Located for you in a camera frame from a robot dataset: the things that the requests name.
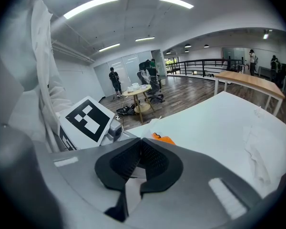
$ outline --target office chair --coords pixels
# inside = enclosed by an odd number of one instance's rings
[[[142,76],[142,72],[148,71],[150,77],[148,79],[145,79]],[[160,86],[158,84],[157,81],[157,71],[155,68],[145,68],[145,70],[140,70],[137,73],[138,78],[140,79],[140,81],[142,82],[142,84],[150,84],[152,86],[151,90],[149,90],[147,92],[148,95],[151,95],[150,97],[148,97],[148,99],[150,99],[150,102],[152,101],[157,101],[159,103],[164,102],[165,100],[163,100],[164,95],[163,94],[157,94],[157,92],[160,91]]]

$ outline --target black railing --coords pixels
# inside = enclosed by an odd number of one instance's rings
[[[224,70],[240,72],[244,59],[200,59],[183,62],[176,62],[166,65],[168,74],[202,75],[214,76],[214,73],[220,73]]]

